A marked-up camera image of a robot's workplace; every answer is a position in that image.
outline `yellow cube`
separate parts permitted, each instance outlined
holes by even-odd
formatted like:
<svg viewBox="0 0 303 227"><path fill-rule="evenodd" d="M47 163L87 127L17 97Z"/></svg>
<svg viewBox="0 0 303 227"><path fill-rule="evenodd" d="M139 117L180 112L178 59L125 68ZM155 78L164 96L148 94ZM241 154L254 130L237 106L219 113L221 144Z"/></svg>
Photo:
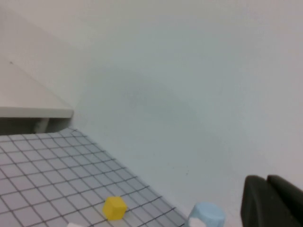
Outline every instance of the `yellow cube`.
<svg viewBox="0 0 303 227"><path fill-rule="evenodd" d="M108 197L103 206L103 213L108 220L122 219L127 209L126 203L119 196Z"/></svg>

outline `white wall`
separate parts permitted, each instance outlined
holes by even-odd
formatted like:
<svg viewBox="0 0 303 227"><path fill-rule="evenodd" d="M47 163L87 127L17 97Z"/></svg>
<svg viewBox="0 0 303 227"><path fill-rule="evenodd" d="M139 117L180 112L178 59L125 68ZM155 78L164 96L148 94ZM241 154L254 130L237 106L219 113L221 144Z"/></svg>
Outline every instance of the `white wall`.
<svg viewBox="0 0 303 227"><path fill-rule="evenodd" d="M226 226L240 226L248 174L303 188L301 1L31 2L62 12L63 25L38 20L52 13L6 6L62 42L62 60L89 59L85 73L77 59L61 65L65 85L74 79L64 89L59 77L34 77L77 105L78 128L185 214L212 201ZM28 68L49 73L59 61Z"/></svg>

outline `light blue cylinder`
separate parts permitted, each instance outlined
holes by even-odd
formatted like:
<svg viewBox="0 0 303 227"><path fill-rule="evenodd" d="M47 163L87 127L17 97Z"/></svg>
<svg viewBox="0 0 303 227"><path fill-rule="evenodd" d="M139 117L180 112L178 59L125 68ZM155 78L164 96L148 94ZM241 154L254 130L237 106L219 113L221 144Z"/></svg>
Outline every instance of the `light blue cylinder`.
<svg viewBox="0 0 303 227"><path fill-rule="evenodd" d="M217 205L209 202L197 203L190 212L184 225L185 227L199 227L196 225L193 226L194 221L193 219L190 221L191 218L199 219L206 227L223 227L225 222L223 210Z"/></svg>

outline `grid pattern surface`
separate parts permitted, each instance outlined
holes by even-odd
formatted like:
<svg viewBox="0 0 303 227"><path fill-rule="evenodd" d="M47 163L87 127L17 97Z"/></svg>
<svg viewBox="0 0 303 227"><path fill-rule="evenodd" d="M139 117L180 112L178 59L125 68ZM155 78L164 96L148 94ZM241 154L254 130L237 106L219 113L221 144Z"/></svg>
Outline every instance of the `grid pattern surface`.
<svg viewBox="0 0 303 227"><path fill-rule="evenodd" d="M102 213L121 196L122 220ZM6 227L179 227L184 217L80 131L0 136L0 223Z"/></svg>

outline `table surface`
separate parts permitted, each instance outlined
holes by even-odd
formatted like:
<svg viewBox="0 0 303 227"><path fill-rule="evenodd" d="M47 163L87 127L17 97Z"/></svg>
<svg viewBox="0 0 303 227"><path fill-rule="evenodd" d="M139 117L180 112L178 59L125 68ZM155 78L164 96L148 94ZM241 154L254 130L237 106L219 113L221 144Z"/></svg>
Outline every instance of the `table surface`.
<svg viewBox="0 0 303 227"><path fill-rule="evenodd" d="M0 117L70 118L73 109L0 56Z"/></svg>
<svg viewBox="0 0 303 227"><path fill-rule="evenodd" d="M3 227L182 227L185 218L149 185L80 131L0 136ZM128 208L102 212L109 196Z"/></svg>

